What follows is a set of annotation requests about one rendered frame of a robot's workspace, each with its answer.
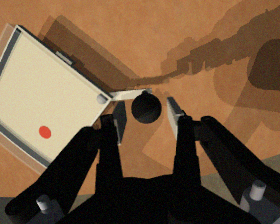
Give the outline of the beige square tray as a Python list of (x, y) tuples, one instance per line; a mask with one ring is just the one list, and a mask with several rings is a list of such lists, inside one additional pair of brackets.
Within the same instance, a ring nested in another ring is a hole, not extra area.
[(162, 111), (152, 88), (107, 92), (75, 64), (24, 26), (6, 22), (0, 35), (0, 146), (40, 176), (110, 101), (134, 99), (132, 115), (144, 124)]

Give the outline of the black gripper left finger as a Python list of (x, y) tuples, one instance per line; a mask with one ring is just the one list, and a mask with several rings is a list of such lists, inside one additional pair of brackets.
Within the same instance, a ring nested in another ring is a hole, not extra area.
[(119, 148), (127, 123), (125, 101), (100, 116), (101, 128), (81, 128), (35, 183), (12, 199), (13, 224), (55, 224), (66, 216), (98, 154), (92, 216), (95, 224), (130, 224)]

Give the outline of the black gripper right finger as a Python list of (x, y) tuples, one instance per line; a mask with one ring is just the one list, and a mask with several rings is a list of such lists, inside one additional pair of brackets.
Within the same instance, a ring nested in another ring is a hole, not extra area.
[(202, 223), (204, 197), (195, 141), (200, 141), (239, 208), (261, 224), (280, 224), (280, 173), (266, 166), (214, 117), (195, 121), (173, 97), (167, 97), (167, 115), (177, 141), (168, 224)]

